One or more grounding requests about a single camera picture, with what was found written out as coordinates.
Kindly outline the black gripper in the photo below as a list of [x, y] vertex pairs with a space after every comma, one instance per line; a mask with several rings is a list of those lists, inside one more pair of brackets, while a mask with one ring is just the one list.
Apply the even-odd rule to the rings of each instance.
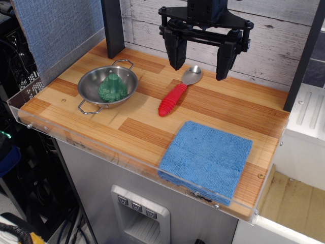
[[170, 65], [179, 70], [186, 59], [187, 40], [218, 46], [216, 79], [227, 78], [241, 51], [249, 49], [254, 24], [228, 10], [227, 1], [188, 1], [186, 7], [163, 6], [160, 34]]

